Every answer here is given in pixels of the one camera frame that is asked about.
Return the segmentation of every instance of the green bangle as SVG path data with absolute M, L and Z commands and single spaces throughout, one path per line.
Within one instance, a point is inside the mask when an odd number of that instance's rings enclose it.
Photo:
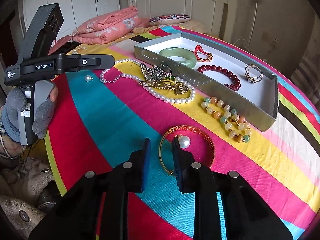
M 159 55 L 164 57 L 183 57 L 186 60 L 175 60 L 189 68 L 194 68 L 197 63 L 196 55 L 188 50 L 183 48 L 167 48 L 159 52 Z

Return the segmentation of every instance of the box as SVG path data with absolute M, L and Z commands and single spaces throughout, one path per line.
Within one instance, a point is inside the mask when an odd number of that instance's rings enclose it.
M 213 61 L 208 63 L 197 62 L 197 65 L 191 69 L 174 61 L 174 59 L 179 60 L 178 58 L 167 58 L 158 54 L 162 49 L 170 47 L 185 48 L 192 51 L 196 45 L 201 45 L 205 52 L 212 53 Z M 144 62 L 158 66 L 169 66 L 172 75 L 188 81 L 209 97 L 215 96 L 218 100 L 223 100 L 225 104 L 235 108 L 239 115 L 243 115 L 249 123 L 261 131 L 269 129 L 277 118 L 277 76 L 263 65 L 236 50 L 192 34 L 177 33 L 136 44 L 134 52 L 136 58 Z M 206 58 L 206 55 L 200 53 L 198 55 Z M 241 80 L 241 88 L 238 91 L 233 91 L 224 86 L 225 83 L 232 84 L 232 82 L 221 73 L 215 71 L 200 73 L 197 71 L 198 67 L 207 64 L 221 66 L 228 71 L 232 71 Z M 261 82 L 248 82 L 245 77 L 245 66 L 247 64 L 256 65 L 261 69 L 264 75 Z M 260 74 L 256 70 L 252 72 L 250 70 L 250 73 L 252 75 L 257 74 L 256 76 Z

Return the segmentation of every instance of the gray glove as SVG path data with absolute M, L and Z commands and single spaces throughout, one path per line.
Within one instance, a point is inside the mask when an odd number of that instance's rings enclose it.
M 32 130 L 40 139 L 44 138 L 47 127 L 52 119 L 57 94 L 58 89 L 55 87 L 50 97 L 35 110 L 36 118 L 33 122 Z M 20 142 L 17 110 L 21 112 L 25 110 L 26 103 L 27 99 L 23 92 L 15 87 L 9 92 L 2 111 L 4 129 L 10 138 L 16 142 Z

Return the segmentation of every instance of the bed headboard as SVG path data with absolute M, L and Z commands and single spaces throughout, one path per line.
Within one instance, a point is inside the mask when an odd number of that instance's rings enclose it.
M 171 13 L 187 14 L 193 20 L 203 23 L 210 35 L 221 37 L 230 43 L 238 2 L 237 0 L 128 0 L 128 5 L 137 7 L 138 15 L 146 18 Z M 228 10 L 227 19 L 224 26 L 221 26 L 225 9 Z

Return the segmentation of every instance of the striped bedspread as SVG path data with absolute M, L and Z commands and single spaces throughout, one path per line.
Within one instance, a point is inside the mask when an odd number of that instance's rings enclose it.
M 157 149 L 170 127 L 192 125 L 208 133 L 214 142 L 212 170 L 238 171 L 297 239 L 320 208 L 320 116 L 288 79 L 237 47 L 177 26 L 132 35 L 116 44 L 81 45 L 76 51 L 112 54 L 116 60 L 135 58 L 134 44 L 178 32 L 198 35 L 243 53 L 277 74 L 280 102 L 276 122 L 264 133 L 253 129 L 249 143 L 237 143 L 228 137 L 219 122 L 201 109 L 204 98 L 201 93 L 188 105 L 170 105 L 150 96 L 130 79 L 103 84 L 99 81 L 101 71 L 61 75 L 55 81 L 59 98 L 46 137 L 60 192 L 64 194 L 87 171 L 107 172 L 128 160 L 130 153 L 141 149 L 144 139 L 149 137 L 152 155 L 146 191 L 129 194 L 129 239 L 191 239 L 194 194 L 179 192 L 175 178 L 167 176 L 160 166 Z M 113 67 L 105 78 L 113 80 L 121 73 L 142 78 L 140 68 L 128 62 Z M 87 74 L 94 80 L 85 82 Z M 172 91 L 167 93 L 175 97 Z M 188 150 L 197 160 L 207 163 L 208 156 L 203 154 L 205 143 L 197 135 L 186 135 L 191 138 Z M 170 139 L 163 147 L 168 167 L 173 166 Z

